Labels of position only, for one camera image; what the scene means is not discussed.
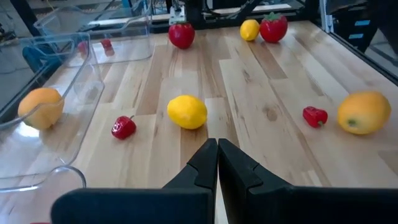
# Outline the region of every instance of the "red bell pepper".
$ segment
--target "red bell pepper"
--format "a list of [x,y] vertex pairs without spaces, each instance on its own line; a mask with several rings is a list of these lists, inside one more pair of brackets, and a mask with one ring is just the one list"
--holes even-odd
[[131,120],[132,117],[120,116],[117,118],[111,130],[115,138],[123,140],[136,132],[137,126]]
[[87,50],[88,50],[88,46],[87,46],[87,41],[82,41],[77,45],[77,49],[80,52],[80,55],[82,57],[86,57],[87,55]]
[[326,124],[328,113],[325,110],[308,106],[303,110],[303,117],[311,127],[319,128]]
[[106,55],[107,57],[110,57],[110,56],[113,56],[113,55],[114,55],[114,49],[113,49],[111,40],[109,40],[109,39],[103,39],[103,40],[101,40],[101,44],[102,44],[102,47],[103,47],[104,50],[105,50],[105,55]]

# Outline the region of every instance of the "orange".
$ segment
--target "orange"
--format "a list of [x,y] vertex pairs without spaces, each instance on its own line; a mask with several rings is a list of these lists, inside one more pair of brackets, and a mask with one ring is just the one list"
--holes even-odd
[[167,114],[174,123],[185,129],[199,128],[207,120],[207,108],[204,102],[190,95],[181,95],[170,100]]
[[391,114],[387,98],[377,91],[347,96],[338,108],[337,120],[347,132],[369,134],[381,129]]
[[62,115],[63,99],[56,89],[38,88],[28,93],[19,103],[18,115],[25,116],[26,125],[43,130],[54,125]]

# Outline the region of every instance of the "wood grain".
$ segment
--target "wood grain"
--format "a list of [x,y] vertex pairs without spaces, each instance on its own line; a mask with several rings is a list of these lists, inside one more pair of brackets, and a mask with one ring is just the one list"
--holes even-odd
[[[279,44],[245,42],[238,27],[202,30],[188,50],[157,34],[151,58],[103,65],[106,89],[74,163],[88,186],[162,187],[207,138],[227,138],[291,184],[398,187],[398,114],[369,136],[336,123],[349,93],[381,91],[395,111],[398,88],[310,22],[289,27]],[[65,82],[64,74],[52,82]],[[196,131],[167,116],[181,94],[206,104],[208,121]],[[324,128],[303,120],[308,105],[328,111]],[[137,133],[113,138],[114,120],[133,114]],[[217,198],[217,222],[225,223]]]

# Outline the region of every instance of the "glass panel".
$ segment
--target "glass panel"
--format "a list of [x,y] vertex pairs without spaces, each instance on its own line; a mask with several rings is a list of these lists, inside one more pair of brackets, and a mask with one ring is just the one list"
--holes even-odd
[[335,34],[398,76],[398,1],[329,0],[328,4]]
[[11,34],[15,34],[18,37],[32,36],[9,0],[0,1],[0,24],[2,41],[10,39]]

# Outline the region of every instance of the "transparent container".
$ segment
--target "transparent container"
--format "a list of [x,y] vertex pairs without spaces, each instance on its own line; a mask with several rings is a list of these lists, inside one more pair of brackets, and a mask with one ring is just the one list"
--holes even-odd
[[[18,189],[26,187],[22,180],[39,183],[75,160],[104,83],[85,33],[17,39],[2,43],[0,52],[18,68],[0,74],[0,190]],[[39,87],[54,88],[62,98],[19,117],[19,103]],[[45,123],[39,115],[48,119],[54,108],[62,111],[56,123],[36,129]]]
[[54,201],[71,190],[86,187],[83,174],[67,166],[54,169],[38,184],[31,184],[35,182],[32,179],[24,182],[29,187],[0,190],[0,223],[50,223]]
[[91,35],[98,63],[141,60],[152,56],[150,5],[145,0],[133,8],[84,12],[78,7],[60,7],[34,25],[42,35],[87,32]]

